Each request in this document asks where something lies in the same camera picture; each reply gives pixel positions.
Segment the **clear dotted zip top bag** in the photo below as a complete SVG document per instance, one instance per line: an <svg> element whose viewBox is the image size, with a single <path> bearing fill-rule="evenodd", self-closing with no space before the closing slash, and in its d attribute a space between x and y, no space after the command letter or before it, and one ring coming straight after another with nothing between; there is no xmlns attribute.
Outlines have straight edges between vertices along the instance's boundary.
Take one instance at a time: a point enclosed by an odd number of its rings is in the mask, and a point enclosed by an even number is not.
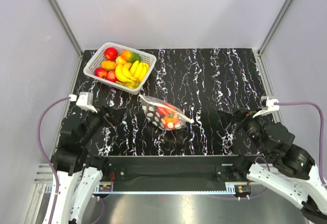
<svg viewBox="0 0 327 224"><path fill-rule="evenodd" d="M179 108L165 101L141 94L138 97L146 119L163 131L183 129L186 123L194 123Z"/></svg>

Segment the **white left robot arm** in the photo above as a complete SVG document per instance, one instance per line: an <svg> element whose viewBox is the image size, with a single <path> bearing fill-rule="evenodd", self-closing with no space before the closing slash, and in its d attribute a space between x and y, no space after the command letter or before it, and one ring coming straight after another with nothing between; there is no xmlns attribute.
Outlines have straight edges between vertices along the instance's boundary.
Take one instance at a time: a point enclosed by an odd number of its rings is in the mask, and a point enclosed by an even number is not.
<svg viewBox="0 0 327 224"><path fill-rule="evenodd" d="M92 108L78 123L62 122L57 149L51 158L52 192L43 223L81 223L95 186L114 174L106 157L89 155L87 145L99 129L118 126L125 108Z"/></svg>

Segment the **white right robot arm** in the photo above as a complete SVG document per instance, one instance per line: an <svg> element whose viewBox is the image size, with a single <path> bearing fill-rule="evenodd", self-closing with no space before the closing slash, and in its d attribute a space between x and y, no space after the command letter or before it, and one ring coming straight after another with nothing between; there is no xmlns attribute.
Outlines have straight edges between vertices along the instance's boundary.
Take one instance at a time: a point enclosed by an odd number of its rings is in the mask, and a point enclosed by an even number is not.
<svg viewBox="0 0 327 224"><path fill-rule="evenodd" d="M296 206L312 223L326 223L326 188L313 157L294 144L295 135L280 122L266 124L258 110L218 111L224 130L243 130L264 160L272 162L279 175L238 155L230 173L237 181L258 182Z"/></svg>

